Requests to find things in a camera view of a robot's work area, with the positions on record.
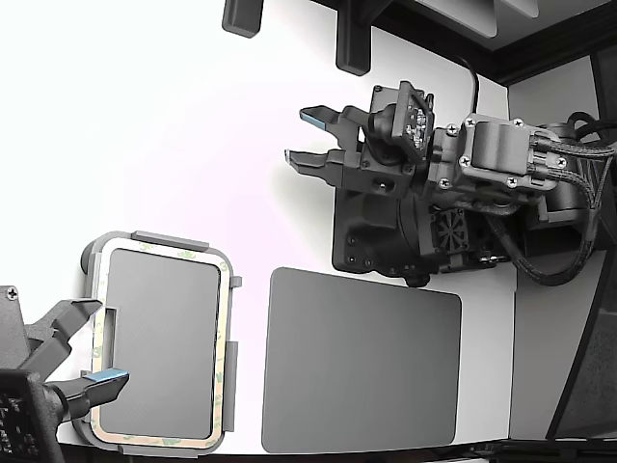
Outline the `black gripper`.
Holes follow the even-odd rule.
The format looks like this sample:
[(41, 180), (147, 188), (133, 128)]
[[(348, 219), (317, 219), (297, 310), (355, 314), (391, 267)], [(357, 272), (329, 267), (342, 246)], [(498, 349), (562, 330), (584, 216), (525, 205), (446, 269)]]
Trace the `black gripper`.
[[(300, 119), (333, 135), (339, 146), (357, 146), (360, 125), (343, 112), (324, 106), (299, 111)], [(454, 190), (457, 150), (461, 131), (436, 129), (428, 141), (425, 156), (417, 163), (405, 152), (384, 142), (365, 143), (355, 150), (326, 153), (286, 150), (285, 161), (298, 174), (317, 177), (335, 188), (403, 198), (409, 192), (420, 198), (436, 198)]]

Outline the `gray gripper with screw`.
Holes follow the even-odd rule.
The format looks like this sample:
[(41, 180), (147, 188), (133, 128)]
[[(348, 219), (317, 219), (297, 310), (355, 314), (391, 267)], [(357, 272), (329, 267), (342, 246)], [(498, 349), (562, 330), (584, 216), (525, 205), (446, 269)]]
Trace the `gray gripper with screw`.
[[(72, 348), (70, 339), (103, 307), (96, 299), (62, 300), (45, 316), (26, 326), (15, 286), (1, 286), (1, 368), (14, 369), (26, 360), (30, 371), (54, 371)], [(45, 399), (57, 423), (87, 416), (91, 409), (116, 400), (129, 372), (108, 368), (76, 379), (47, 382)]]

